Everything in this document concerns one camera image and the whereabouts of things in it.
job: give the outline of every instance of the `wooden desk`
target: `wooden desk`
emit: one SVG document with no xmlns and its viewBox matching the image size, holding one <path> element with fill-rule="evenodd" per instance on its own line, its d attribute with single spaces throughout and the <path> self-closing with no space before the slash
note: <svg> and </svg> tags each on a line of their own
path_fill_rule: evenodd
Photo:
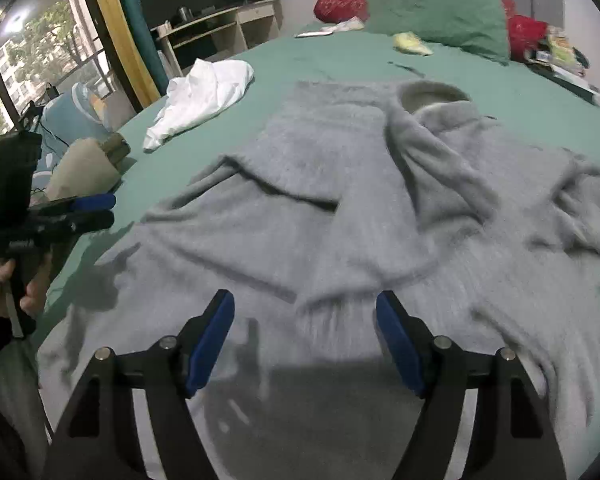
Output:
<svg viewBox="0 0 600 480">
<path fill-rule="evenodd" d="M 183 67 L 179 65 L 175 53 L 179 47 L 211 36 L 218 52 L 207 59 L 218 61 L 276 38 L 281 25 L 280 0 L 262 0 L 218 10 L 171 30 L 165 30 L 163 26 L 151 30 L 158 33 L 158 47 L 176 75 L 182 77 Z"/>
</svg>

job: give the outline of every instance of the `cable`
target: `cable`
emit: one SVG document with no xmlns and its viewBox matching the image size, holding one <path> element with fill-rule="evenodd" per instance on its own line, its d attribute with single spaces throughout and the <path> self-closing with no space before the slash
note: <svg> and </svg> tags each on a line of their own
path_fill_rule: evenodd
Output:
<svg viewBox="0 0 600 480">
<path fill-rule="evenodd" d="M 56 134 L 54 134 L 54 133 L 52 133 L 51 131 L 49 131 L 49 129 L 48 129 L 48 128 L 47 128 L 47 127 L 44 125 L 44 124 L 42 124 L 42 117 L 40 117 L 40 121 L 38 122 L 38 124 L 39 124 L 40 126 L 42 126 L 42 127 L 43 127 L 43 128 L 46 130 L 46 132 L 47 132 L 49 135 L 53 136 L 55 139 L 58 139 L 58 140 L 59 140 L 60 142 L 62 142 L 62 143 L 63 143 L 63 144 L 66 146 L 66 147 L 69 147 L 69 145 L 67 144 L 67 142 L 66 142 L 64 139 L 62 139 L 61 137 L 58 137 Z"/>
</svg>

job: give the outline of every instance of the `grey fleece blanket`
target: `grey fleece blanket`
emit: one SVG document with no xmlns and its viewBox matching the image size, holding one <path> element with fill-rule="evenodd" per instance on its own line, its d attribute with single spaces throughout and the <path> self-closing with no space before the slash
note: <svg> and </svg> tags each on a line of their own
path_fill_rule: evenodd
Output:
<svg viewBox="0 0 600 480">
<path fill-rule="evenodd" d="M 569 468 L 598 390 L 600 169 L 520 145 L 450 87 L 298 84 L 257 142 L 149 211 L 81 283 L 38 353 L 53 424 L 95 349 L 147 348 L 227 288 L 235 322 L 190 403 L 219 477 L 391 478 L 422 405 L 374 327 L 392 288 L 434 334 L 523 356 Z M 473 409 L 468 396 L 448 478 Z"/>
</svg>

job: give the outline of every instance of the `blue gripper pad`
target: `blue gripper pad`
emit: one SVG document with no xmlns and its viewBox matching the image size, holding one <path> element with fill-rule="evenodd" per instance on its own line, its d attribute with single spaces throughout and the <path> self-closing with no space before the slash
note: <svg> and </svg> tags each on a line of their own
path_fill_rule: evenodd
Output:
<svg viewBox="0 0 600 480">
<path fill-rule="evenodd" d="M 379 294 L 376 299 L 376 319 L 402 382 L 422 397 L 426 392 L 422 362 L 386 292 Z"/>
<path fill-rule="evenodd" d="M 185 382 L 187 393 L 192 396 L 209 382 L 218 354 L 224 344 L 229 328 L 234 322 L 235 304 L 234 295 L 228 290 L 218 291 L 216 297 L 222 293 L 219 305 L 208 321 L 198 344 L 194 346 L 189 356 L 189 373 Z M 207 309 L 214 307 L 214 300 Z"/>
<path fill-rule="evenodd" d="M 81 196 L 74 200 L 71 211 L 100 211 L 113 209 L 116 205 L 116 196 L 113 193 Z"/>
</svg>

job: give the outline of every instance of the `hand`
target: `hand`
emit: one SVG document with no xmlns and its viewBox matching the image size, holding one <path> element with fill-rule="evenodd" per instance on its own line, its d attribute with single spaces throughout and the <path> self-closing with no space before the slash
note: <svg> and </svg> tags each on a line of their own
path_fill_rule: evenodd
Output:
<svg viewBox="0 0 600 480">
<path fill-rule="evenodd" d="M 0 317 L 9 317 L 7 312 L 6 296 L 3 283 L 9 281 L 15 269 L 15 260 L 0 260 Z M 20 308 L 29 316 L 39 314 L 45 307 L 46 292 L 51 284 L 51 253 L 42 258 L 38 272 L 33 279 L 27 283 L 25 295 L 20 300 Z"/>
</svg>

